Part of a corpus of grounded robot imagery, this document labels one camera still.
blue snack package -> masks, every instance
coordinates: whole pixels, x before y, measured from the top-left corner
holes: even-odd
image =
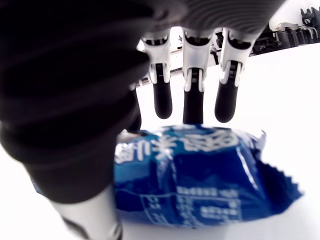
[[[284,212],[302,196],[283,172],[261,161],[266,142],[229,128],[163,127],[120,142],[114,184],[127,221],[202,228]]]

plastic wrapper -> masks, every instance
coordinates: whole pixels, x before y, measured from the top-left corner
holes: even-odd
[[[261,161],[264,132],[177,125],[141,133],[115,151],[117,208],[128,221],[187,228],[252,221],[302,196]]]

black fingertip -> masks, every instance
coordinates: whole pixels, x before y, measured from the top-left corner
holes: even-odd
[[[138,101],[138,96],[137,96],[137,90],[134,89],[132,90],[132,93],[134,95],[134,98],[136,100],[136,105],[137,105],[137,110],[136,110],[136,118],[134,121],[131,123],[131,125],[127,128],[128,132],[136,132],[139,131],[141,128],[142,124],[142,119],[141,119],[141,112],[140,112],[140,106],[139,106],[139,101]]]
[[[172,114],[172,98],[170,82],[157,82],[153,84],[154,109],[161,119],[167,119]]]
[[[198,90],[198,84],[184,92],[183,124],[204,123],[204,92]]]
[[[229,122],[235,115],[238,87],[235,81],[229,79],[226,84],[219,82],[218,93],[215,101],[214,114],[221,123]]]

robotic hand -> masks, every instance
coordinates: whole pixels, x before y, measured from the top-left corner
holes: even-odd
[[[181,26],[183,122],[202,123],[210,39],[224,27],[215,115],[229,121],[253,43],[283,2],[2,1],[2,146],[72,230],[90,240],[121,239],[113,165],[117,135],[137,120],[131,84],[149,71],[156,112],[170,116],[169,29]],[[136,50],[141,36],[151,65]]]

white table surface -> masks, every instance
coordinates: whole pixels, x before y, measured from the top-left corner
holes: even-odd
[[[250,57],[234,118],[227,124],[218,123],[214,116],[219,66],[211,67],[205,80],[204,124],[266,131],[263,160],[293,176],[305,191],[301,199],[281,215],[201,230],[124,223],[124,240],[319,240],[319,56],[320,44],[313,44]],[[137,89],[143,128],[182,122],[183,85],[182,76],[171,80],[173,113],[166,120],[155,114],[152,85]],[[2,148],[0,190],[1,239],[77,239],[49,202],[35,193],[24,168]]]

